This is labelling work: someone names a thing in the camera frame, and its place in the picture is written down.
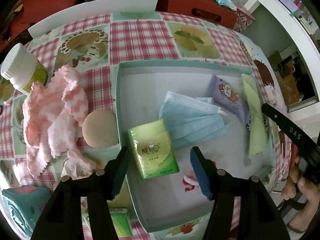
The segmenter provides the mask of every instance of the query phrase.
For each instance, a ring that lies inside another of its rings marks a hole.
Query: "face mask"
[[[213,103],[213,99],[212,99],[212,98],[195,98],[195,99],[198,99],[198,100],[200,100],[200,101],[202,101],[202,102],[209,103],[209,104],[211,104],[211,105],[212,105],[212,103]]]
[[[173,149],[202,143],[227,134],[220,107],[173,92],[167,92],[159,118],[169,132]]]

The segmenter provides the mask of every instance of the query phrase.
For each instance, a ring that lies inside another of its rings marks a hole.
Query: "pink and white cloth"
[[[95,169],[95,163],[84,158],[76,146],[88,114],[88,99],[78,84],[79,78],[78,71],[65,65],[47,87],[34,82],[23,103],[27,164],[34,178],[43,172],[51,157],[64,152],[68,158],[78,160],[84,175]]]

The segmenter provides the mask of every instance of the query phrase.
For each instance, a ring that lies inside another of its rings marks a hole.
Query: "printed logo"
[[[154,145],[153,142],[148,143],[145,147],[143,147],[142,152],[144,154],[154,154],[159,151],[159,143]]]
[[[229,84],[220,84],[218,86],[222,95],[229,99],[229,102],[241,106],[241,98],[237,95],[237,92]]]
[[[292,133],[298,140],[300,140],[301,134],[297,135],[297,131],[295,131],[292,127],[290,127],[290,133]]]

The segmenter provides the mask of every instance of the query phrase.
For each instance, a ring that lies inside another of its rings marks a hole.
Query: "finger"
[[[296,195],[296,185],[291,179],[290,176],[287,178],[287,182],[281,192],[281,196],[285,199],[288,200],[289,198],[294,198]]]
[[[319,205],[320,192],[318,186],[310,180],[301,177],[298,181],[298,188],[303,193],[309,202],[315,206]]]
[[[300,178],[301,172],[299,171],[298,165],[294,166],[290,171],[289,171],[289,176],[293,180],[294,183],[297,184],[299,178]]]
[[[290,221],[290,226],[301,232],[306,231],[317,210],[317,205],[307,201],[304,209],[300,210],[298,214]]]

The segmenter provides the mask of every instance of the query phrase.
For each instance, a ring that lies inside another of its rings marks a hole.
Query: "light green napkin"
[[[264,129],[256,82],[254,78],[247,74],[242,74],[241,77],[251,116],[249,156],[253,156],[267,148],[267,135]]]

